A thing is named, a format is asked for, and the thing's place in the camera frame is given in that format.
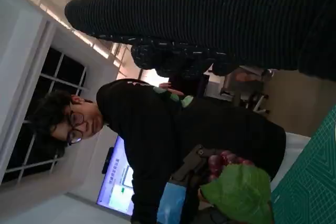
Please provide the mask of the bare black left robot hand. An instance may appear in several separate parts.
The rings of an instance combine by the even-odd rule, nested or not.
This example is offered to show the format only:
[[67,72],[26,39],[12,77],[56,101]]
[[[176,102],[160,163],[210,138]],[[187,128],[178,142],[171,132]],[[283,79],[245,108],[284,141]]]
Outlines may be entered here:
[[198,190],[219,177],[225,166],[223,150],[196,145],[167,182],[157,213],[158,223],[183,223],[196,203]]

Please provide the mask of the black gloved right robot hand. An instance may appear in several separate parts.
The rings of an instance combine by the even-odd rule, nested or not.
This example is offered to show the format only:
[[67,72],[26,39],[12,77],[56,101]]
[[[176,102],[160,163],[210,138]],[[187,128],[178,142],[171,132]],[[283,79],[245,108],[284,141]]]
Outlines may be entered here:
[[335,0],[71,0],[65,16],[162,77],[247,66],[335,80]]

